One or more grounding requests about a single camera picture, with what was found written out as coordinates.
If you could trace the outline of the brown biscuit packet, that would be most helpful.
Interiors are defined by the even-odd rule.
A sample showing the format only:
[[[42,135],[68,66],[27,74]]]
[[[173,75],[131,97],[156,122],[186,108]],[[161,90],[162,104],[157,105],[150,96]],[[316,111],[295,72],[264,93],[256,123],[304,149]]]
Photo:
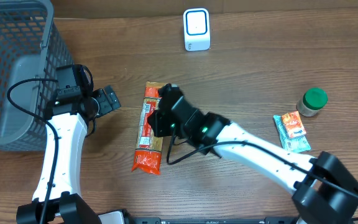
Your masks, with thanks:
[[[164,83],[147,82],[145,84],[145,93],[144,93],[142,106],[145,99],[152,99],[156,102],[154,111],[158,109],[158,103],[160,101],[158,90],[164,85],[165,85]],[[132,171],[136,169],[140,169],[149,174],[159,175],[161,158],[162,158],[163,138],[155,137],[154,132],[151,131],[150,148],[149,149],[140,148],[139,132],[140,132],[140,122],[139,122],[138,136],[137,136],[137,144],[135,146],[134,163],[132,166]]]

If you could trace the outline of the orange tissue pack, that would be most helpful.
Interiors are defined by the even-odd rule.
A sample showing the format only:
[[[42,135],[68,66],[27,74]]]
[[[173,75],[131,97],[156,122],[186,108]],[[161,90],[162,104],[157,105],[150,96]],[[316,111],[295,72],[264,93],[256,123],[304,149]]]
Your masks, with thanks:
[[[281,116],[281,119],[289,138],[297,138],[306,134],[298,111],[286,113]]]

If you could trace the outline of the teal wet wipes pack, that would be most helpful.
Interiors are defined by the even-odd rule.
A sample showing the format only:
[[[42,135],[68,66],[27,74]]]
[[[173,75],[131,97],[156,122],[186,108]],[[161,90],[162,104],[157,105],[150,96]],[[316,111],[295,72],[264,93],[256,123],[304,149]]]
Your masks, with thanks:
[[[306,136],[289,138],[281,117],[279,115],[273,115],[273,120],[277,127],[281,145],[286,151],[300,153],[311,150],[311,146]]]

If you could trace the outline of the green lidded jar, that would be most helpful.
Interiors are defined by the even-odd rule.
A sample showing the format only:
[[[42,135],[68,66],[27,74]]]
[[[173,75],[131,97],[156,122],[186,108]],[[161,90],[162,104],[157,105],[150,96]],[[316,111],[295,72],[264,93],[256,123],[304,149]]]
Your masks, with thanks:
[[[327,93],[321,88],[310,88],[297,103],[297,110],[303,116],[314,116],[328,102]]]

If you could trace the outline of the red snack packet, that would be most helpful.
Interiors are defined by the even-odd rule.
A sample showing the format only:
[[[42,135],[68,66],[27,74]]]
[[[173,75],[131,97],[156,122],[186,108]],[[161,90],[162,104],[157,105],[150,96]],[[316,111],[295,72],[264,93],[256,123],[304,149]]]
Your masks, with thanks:
[[[140,115],[140,136],[139,136],[139,147],[140,148],[150,148],[150,136],[151,136],[151,127],[147,121],[147,118],[153,113],[155,109],[156,102],[152,99],[145,99],[142,107],[142,112]]]

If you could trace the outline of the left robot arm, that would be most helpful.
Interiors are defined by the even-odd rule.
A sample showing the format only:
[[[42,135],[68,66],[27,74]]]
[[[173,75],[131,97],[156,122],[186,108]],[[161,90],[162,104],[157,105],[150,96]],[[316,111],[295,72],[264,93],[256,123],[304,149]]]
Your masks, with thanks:
[[[43,116],[47,144],[39,183],[30,204],[17,209],[17,223],[134,223],[125,209],[98,215],[83,200],[80,190],[84,140],[96,130],[96,119],[120,108],[111,86],[95,90],[88,67],[80,64],[56,69],[58,88]]]

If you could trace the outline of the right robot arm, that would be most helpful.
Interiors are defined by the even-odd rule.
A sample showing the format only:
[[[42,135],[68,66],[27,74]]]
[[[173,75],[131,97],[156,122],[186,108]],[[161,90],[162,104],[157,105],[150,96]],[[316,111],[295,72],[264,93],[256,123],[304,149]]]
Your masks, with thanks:
[[[202,113],[176,85],[164,85],[158,95],[158,108],[147,118],[156,137],[184,139],[194,154],[211,152],[260,172],[291,195],[297,223],[351,221],[358,208],[358,181],[336,156],[288,152],[221,115]]]

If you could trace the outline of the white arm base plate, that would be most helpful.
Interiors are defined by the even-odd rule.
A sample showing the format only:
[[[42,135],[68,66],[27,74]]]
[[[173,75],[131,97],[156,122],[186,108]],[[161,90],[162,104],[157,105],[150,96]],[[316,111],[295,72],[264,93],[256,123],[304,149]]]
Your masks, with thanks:
[[[125,224],[124,214],[121,211],[113,211],[98,215],[102,224]]]

